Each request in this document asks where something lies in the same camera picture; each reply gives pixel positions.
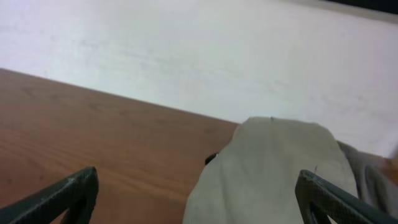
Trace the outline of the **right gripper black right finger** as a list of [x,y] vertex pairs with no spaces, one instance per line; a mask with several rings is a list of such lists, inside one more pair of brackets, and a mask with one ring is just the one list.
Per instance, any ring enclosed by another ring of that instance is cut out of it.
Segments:
[[360,201],[309,170],[301,170],[295,195],[304,224],[397,224],[397,219]]

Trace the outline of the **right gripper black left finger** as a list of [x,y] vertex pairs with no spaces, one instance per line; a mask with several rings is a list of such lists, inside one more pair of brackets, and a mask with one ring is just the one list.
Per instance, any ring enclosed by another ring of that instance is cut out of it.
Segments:
[[87,167],[2,208],[1,223],[51,223],[61,214],[62,223],[89,223],[98,192],[96,169]]

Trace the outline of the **khaki green shorts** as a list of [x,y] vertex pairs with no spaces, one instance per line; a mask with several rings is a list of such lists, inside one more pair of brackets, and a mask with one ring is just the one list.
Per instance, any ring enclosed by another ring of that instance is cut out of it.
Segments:
[[184,223],[301,223],[295,185],[309,170],[352,195],[354,174],[332,133],[316,123],[249,118],[204,168]]

